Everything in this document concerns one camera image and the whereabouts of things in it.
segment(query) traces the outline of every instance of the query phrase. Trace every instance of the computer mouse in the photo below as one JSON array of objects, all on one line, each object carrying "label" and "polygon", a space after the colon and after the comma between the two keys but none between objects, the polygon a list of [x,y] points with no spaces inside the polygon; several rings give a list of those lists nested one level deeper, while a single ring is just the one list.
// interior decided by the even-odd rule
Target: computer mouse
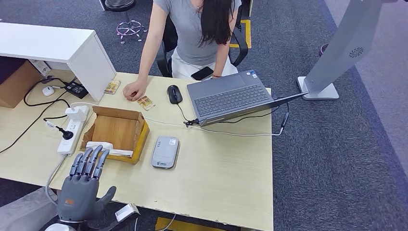
[{"label": "computer mouse", "polygon": [[167,88],[167,95],[170,100],[170,103],[172,104],[177,104],[183,101],[183,97],[181,96],[180,89],[176,85],[170,85]]}]

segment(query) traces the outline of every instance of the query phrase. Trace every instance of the open cardboard box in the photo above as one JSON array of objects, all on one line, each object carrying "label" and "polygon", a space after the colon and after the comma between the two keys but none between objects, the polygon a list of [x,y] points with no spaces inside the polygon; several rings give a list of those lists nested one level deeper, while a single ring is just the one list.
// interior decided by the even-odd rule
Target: open cardboard box
[{"label": "open cardboard box", "polygon": [[140,112],[110,107],[93,106],[96,119],[84,133],[80,149],[84,151],[89,141],[113,144],[114,149],[133,151],[132,157],[108,155],[108,159],[137,163],[149,134],[149,126]]}]

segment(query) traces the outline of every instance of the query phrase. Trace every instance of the gray t-shirt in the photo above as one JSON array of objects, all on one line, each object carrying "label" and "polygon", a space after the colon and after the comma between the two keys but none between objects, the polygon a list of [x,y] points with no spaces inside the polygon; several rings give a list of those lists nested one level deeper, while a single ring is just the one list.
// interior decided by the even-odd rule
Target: gray t-shirt
[{"label": "gray t-shirt", "polygon": [[[177,30],[177,53],[185,62],[193,65],[208,65],[216,61],[217,44],[201,43],[201,14],[190,0],[153,0],[170,15]],[[234,0],[232,7],[241,6],[241,0]]]}]

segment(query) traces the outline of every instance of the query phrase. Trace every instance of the laptop keyboard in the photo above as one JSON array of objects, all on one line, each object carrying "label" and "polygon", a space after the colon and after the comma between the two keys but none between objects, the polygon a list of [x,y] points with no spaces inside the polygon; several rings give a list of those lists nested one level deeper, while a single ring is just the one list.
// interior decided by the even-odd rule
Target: laptop keyboard
[{"label": "laptop keyboard", "polygon": [[259,84],[210,95],[194,100],[200,116],[238,109],[256,102],[269,99],[265,88]]}]

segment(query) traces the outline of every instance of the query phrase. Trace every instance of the black office chair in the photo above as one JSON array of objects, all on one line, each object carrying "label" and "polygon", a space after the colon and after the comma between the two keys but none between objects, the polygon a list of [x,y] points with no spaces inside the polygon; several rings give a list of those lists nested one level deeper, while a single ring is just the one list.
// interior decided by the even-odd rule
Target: black office chair
[{"label": "black office chair", "polygon": [[[248,44],[246,44],[245,38],[240,32],[240,29],[234,27],[234,31],[232,32],[233,38],[237,41],[240,47],[240,53],[237,59],[232,62],[230,54],[229,59],[231,60],[232,65],[238,66],[245,56],[248,54]],[[167,17],[166,26],[163,33],[163,41],[160,45],[159,51],[157,52],[156,62],[159,66],[159,70],[164,77],[173,77],[171,71],[171,58],[167,61],[167,53],[174,50],[177,46],[177,36],[176,28],[174,27],[173,22],[170,19],[170,16]]]}]

